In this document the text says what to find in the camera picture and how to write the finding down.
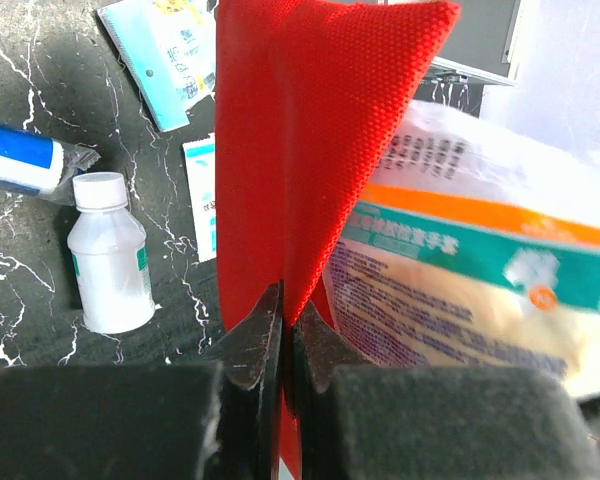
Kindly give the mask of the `teal tape packet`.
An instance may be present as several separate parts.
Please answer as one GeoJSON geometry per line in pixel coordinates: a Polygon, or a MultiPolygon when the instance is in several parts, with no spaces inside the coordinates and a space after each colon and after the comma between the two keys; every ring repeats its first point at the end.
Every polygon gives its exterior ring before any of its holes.
{"type": "Polygon", "coordinates": [[[161,132],[189,124],[188,111],[216,82],[216,21],[206,1],[118,1],[97,15],[161,132]]]}

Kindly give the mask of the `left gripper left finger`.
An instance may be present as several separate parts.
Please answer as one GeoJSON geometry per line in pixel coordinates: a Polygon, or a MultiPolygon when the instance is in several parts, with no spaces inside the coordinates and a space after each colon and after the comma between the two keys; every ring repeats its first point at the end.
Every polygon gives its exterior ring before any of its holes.
{"type": "Polygon", "coordinates": [[[281,284],[185,365],[0,372],[0,479],[274,479],[281,284]]]}

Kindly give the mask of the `red first aid pouch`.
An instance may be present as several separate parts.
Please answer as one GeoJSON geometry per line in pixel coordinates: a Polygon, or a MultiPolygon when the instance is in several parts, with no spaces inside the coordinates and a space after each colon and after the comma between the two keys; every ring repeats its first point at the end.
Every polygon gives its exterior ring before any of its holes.
{"type": "Polygon", "coordinates": [[[450,1],[217,8],[219,303],[229,337],[267,288],[291,327],[433,58],[450,1]]]}

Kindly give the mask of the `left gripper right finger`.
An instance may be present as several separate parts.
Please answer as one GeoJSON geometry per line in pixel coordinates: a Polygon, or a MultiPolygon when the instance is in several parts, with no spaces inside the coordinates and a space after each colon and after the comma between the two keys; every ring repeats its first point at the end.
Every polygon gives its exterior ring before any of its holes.
{"type": "Polygon", "coordinates": [[[305,479],[599,479],[572,398],[514,367],[380,367],[313,305],[293,329],[305,479]]]}

